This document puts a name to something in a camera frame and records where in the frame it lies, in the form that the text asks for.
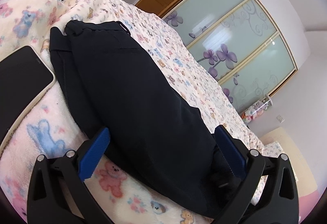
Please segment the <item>black pants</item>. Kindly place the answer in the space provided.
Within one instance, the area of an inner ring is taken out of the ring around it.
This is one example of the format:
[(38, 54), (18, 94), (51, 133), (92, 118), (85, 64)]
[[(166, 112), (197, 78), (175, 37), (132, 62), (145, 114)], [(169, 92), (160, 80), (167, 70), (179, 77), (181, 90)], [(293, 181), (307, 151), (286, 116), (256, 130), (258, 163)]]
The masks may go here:
[(151, 189), (214, 218), (234, 197), (234, 176), (206, 127), (120, 22), (50, 30), (50, 59), (69, 111), (89, 137), (109, 130), (106, 156)]

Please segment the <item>cream headboard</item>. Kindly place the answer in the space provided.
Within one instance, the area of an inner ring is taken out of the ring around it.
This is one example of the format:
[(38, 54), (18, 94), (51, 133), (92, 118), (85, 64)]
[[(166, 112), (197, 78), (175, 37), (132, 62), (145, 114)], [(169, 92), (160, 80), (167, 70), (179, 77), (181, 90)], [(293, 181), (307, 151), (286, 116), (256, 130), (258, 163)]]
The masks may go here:
[(297, 177), (299, 215), (305, 218), (319, 200), (318, 186), (307, 161), (282, 127), (265, 134), (260, 137), (260, 140), (264, 145), (277, 141), (282, 146), (284, 153), (290, 158), (294, 175)]

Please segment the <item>bear print pillow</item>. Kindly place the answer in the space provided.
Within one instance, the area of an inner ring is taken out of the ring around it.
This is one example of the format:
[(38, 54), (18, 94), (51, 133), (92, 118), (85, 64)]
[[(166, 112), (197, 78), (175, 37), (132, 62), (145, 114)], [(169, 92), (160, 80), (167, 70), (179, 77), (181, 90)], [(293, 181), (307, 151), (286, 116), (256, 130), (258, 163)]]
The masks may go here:
[(264, 146), (263, 155), (266, 157), (277, 158), (282, 153), (284, 153), (284, 150), (277, 141), (266, 144)]

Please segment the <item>clear tube of plush toys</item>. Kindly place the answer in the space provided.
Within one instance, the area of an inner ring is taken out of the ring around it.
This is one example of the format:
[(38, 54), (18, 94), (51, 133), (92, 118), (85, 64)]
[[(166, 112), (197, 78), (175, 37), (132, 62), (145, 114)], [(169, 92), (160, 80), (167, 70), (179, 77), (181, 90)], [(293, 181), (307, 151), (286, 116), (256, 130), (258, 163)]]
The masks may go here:
[(241, 119), (248, 125), (251, 121), (255, 120), (261, 116), (270, 106), (272, 105), (272, 100), (269, 96), (266, 96), (262, 100), (258, 100), (253, 105), (249, 106), (241, 114)]

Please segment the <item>black smartphone cream case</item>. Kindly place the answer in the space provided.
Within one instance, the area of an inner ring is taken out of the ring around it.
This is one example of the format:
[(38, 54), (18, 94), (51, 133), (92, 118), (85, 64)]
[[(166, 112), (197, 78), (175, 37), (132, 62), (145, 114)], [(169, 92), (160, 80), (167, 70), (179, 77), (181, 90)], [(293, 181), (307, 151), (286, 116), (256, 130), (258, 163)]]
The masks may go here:
[(15, 50), (1, 61), (1, 152), (54, 83), (54, 73), (30, 46)]

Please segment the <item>floral glass wardrobe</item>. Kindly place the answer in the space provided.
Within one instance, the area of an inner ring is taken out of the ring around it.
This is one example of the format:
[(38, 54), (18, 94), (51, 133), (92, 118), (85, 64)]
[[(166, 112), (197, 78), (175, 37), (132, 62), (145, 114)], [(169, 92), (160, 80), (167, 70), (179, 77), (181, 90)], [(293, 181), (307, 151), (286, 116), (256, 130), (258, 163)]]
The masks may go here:
[(160, 17), (238, 112), (272, 96), (298, 69), (259, 0), (175, 0)]

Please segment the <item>bear print blanket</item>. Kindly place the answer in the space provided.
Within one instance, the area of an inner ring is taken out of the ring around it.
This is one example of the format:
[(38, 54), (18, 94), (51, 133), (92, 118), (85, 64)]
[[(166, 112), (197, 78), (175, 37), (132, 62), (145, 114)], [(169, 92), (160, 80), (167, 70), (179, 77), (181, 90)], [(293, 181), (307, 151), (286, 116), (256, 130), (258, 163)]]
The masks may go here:
[[(244, 124), (220, 85), (191, 56), (179, 35), (154, 14), (122, 0), (1, 0), (1, 57), (30, 45), (51, 66), (50, 30), (63, 30), (71, 20), (87, 23), (120, 21), (141, 47), (146, 65), (137, 55), (105, 56), (104, 76), (111, 95), (98, 93), (99, 103), (114, 114), (122, 128), (177, 127), (177, 110), (166, 99), (179, 96), (201, 116), (210, 132), (225, 126), (247, 148), (265, 153), (263, 143)], [(23, 221), (32, 166), (39, 154), (55, 157), (76, 149), (85, 133), (70, 113), (55, 83), (22, 120), (1, 156), (1, 188)], [(104, 211), (116, 223), (210, 223), (211, 219), (179, 205), (152, 187), (150, 173), (135, 177), (145, 162), (141, 148), (124, 139), (120, 159), (103, 157), (86, 184)]]

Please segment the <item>white wall socket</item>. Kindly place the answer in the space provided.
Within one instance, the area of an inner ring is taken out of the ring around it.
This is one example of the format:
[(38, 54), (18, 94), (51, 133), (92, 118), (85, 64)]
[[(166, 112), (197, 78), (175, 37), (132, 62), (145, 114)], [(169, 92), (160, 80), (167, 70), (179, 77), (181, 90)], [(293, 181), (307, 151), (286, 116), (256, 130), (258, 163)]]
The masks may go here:
[(277, 120), (279, 123), (283, 123), (285, 121), (285, 119), (281, 115), (277, 116)]

